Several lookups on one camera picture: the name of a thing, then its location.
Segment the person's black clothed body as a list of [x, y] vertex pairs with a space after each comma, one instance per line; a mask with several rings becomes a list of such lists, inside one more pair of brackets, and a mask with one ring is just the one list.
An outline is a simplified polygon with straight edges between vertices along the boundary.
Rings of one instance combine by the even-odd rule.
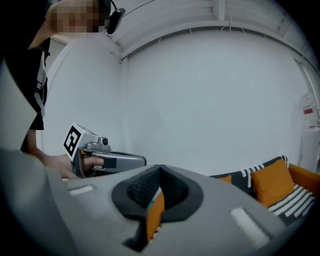
[[[0, 0], [0, 57], [36, 112], [28, 130], [44, 130], [51, 37], [97, 33], [105, 18], [102, 0]], [[28, 153], [27, 135], [21, 151]]]

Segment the black white striped blanket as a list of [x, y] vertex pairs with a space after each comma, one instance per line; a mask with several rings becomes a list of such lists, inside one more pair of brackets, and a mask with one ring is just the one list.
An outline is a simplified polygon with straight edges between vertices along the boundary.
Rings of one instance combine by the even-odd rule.
[[218, 174], [213, 177], [218, 179], [231, 175], [232, 185], [258, 201], [251, 173], [259, 171], [280, 159], [283, 159], [287, 165], [289, 174], [293, 180], [294, 191], [269, 207], [265, 207], [275, 216], [279, 217], [286, 225], [289, 225], [306, 217], [315, 204], [317, 197], [320, 195], [320, 175], [291, 164], [287, 156], [280, 155], [267, 162], [249, 168]]

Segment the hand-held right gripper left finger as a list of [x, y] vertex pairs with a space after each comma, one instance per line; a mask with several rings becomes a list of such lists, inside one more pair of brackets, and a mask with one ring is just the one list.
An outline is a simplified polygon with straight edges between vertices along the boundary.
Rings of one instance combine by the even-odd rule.
[[145, 228], [124, 217], [112, 201], [114, 187], [149, 169], [64, 182], [49, 172], [54, 204], [49, 251], [56, 256], [160, 256], [160, 241], [142, 242]]

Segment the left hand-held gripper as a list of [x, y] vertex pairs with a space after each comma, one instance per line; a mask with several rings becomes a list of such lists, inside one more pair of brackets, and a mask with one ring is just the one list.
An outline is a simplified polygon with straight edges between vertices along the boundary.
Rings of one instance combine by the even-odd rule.
[[[89, 129], [72, 123], [63, 143], [66, 155], [71, 161], [74, 174], [79, 178], [85, 178], [83, 170], [82, 152], [90, 155], [97, 151], [110, 151], [109, 141], [106, 137], [100, 137]], [[144, 167], [147, 160], [143, 156], [110, 152], [104, 156], [104, 174], [111, 175]]]

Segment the small orange sofa cushion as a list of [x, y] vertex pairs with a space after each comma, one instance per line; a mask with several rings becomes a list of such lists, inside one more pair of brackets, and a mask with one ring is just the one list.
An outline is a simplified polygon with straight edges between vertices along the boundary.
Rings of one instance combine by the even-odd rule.
[[294, 191], [294, 182], [282, 158], [252, 172], [251, 178], [257, 200], [267, 208]]

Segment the person's left hand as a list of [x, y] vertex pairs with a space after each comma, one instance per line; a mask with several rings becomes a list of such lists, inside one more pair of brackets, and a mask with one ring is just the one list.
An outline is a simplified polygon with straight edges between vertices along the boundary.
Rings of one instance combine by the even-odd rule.
[[[63, 179], [77, 179], [78, 177], [72, 170], [72, 163], [66, 155], [51, 156], [53, 167], [59, 172]], [[88, 156], [82, 159], [83, 172], [89, 172], [94, 166], [102, 166], [104, 160], [99, 157]]]

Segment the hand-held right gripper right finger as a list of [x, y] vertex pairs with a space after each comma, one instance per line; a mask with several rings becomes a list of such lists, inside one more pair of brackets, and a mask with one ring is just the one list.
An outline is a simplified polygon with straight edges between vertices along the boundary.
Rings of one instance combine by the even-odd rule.
[[203, 191], [198, 210], [185, 221], [163, 223], [144, 256], [242, 256], [255, 250], [230, 211], [243, 208], [269, 235], [285, 224], [265, 206], [236, 186], [186, 169], [172, 170], [194, 180]]

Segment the person's left forearm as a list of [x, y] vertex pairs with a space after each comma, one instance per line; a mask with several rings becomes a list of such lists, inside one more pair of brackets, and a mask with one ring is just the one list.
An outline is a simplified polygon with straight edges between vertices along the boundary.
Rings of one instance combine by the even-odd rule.
[[28, 153], [39, 159], [45, 167], [56, 169], [58, 167], [56, 158], [43, 153], [37, 147], [36, 130], [29, 129], [26, 137]]

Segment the white wall box red label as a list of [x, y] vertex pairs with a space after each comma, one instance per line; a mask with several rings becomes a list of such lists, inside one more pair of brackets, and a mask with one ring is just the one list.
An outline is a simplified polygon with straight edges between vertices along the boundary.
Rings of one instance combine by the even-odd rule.
[[318, 109], [314, 96], [308, 92], [300, 98], [300, 108], [306, 128], [315, 128], [319, 124]]

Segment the orange sofa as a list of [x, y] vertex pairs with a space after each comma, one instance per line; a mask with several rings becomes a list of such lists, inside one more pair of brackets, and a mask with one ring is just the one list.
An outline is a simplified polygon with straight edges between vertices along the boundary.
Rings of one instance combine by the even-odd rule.
[[[168, 172], [167, 166], [149, 168], [147, 188], [156, 198], [146, 209], [143, 231], [150, 242], [161, 227], [165, 210], [176, 199], [185, 199], [187, 186]], [[286, 225], [304, 218], [320, 195], [320, 176], [288, 163], [281, 155], [265, 163], [241, 171], [215, 175], [256, 199]]]

